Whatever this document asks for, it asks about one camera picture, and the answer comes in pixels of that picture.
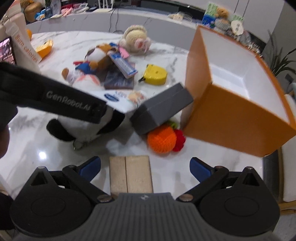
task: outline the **cable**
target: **cable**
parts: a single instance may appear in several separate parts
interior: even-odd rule
[[[110,33],[110,29],[111,29],[111,17],[112,17],[112,14],[114,13],[115,9],[116,9],[116,8],[114,8],[113,12],[112,12],[111,15],[110,15],[110,27],[109,27],[108,33]]]
[[[115,24],[115,31],[113,33],[121,33],[121,34],[124,34],[124,31],[117,30],[117,23],[119,21],[119,14],[118,14],[118,12],[119,12],[119,8],[117,9],[117,20],[116,20],[116,24]]]
[[[117,30],[117,24],[118,24],[118,21],[119,21],[119,8],[121,7],[122,1],[123,0],[121,0],[119,5],[116,7],[117,8],[117,19],[116,19],[116,24],[115,24],[115,31],[113,33],[122,33],[122,34],[124,33],[124,31],[122,31],[122,30]],[[108,30],[109,33],[110,33],[111,26],[112,26],[111,17],[112,17],[112,14],[114,13],[116,8],[114,8],[113,12],[110,15],[110,27],[109,27],[109,30]]]
[[[119,14],[118,13],[119,13],[119,8],[117,9],[117,20],[116,20],[116,24],[115,24],[115,31],[117,31],[117,23],[118,23],[118,20],[119,20]]]

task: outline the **cardboard box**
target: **cardboard box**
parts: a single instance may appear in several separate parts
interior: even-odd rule
[[[198,26],[187,58],[185,135],[263,157],[296,135],[296,123],[265,62],[228,36]]]

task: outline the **plush toy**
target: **plush toy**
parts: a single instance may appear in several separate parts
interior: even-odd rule
[[[230,28],[230,22],[228,21],[229,12],[226,8],[217,7],[216,20],[214,30],[224,34]]]
[[[24,14],[25,14],[26,20],[29,23],[33,23],[36,21],[36,19],[35,19],[36,13],[41,12],[43,5],[40,2],[31,3],[31,1],[29,1],[29,3],[30,4],[24,9]]]
[[[169,124],[163,124],[148,133],[147,142],[150,148],[159,154],[178,152],[184,147],[186,138],[183,132],[173,129]]]
[[[73,84],[76,89],[84,92],[90,90],[104,90],[95,75],[84,74],[78,77]],[[75,149],[80,149],[84,144],[96,139],[99,135],[115,130],[124,120],[125,115],[106,106],[106,112],[100,123],[93,124],[64,116],[58,116],[47,124],[48,132],[59,140],[73,142]]]
[[[74,62],[75,70],[69,71],[68,68],[63,69],[62,76],[70,84],[74,83],[77,78],[85,74],[95,74],[97,71],[106,69],[112,64],[112,60],[108,56],[108,52],[115,50],[109,44],[100,44],[90,49],[84,61]]]
[[[33,0],[20,0],[20,7],[25,10],[27,6],[31,5],[34,3]]]
[[[147,37],[144,26],[132,25],[123,34],[119,46],[130,53],[146,52],[151,45],[151,39]]]

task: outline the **crocheted doll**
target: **crocheted doll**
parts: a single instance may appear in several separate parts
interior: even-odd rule
[[[130,53],[146,52],[151,45],[151,39],[147,37],[144,26],[132,25],[123,34],[119,46]]]

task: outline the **orange fruit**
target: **orange fruit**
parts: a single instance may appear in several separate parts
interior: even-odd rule
[[[177,136],[169,125],[161,125],[148,133],[147,142],[156,153],[168,153],[176,145]]]
[[[26,29],[26,31],[27,31],[27,34],[28,34],[29,39],[30,39],[30,41],[31,41],[33,33],[32,33],[32,31],[29,30],[28,28]]]

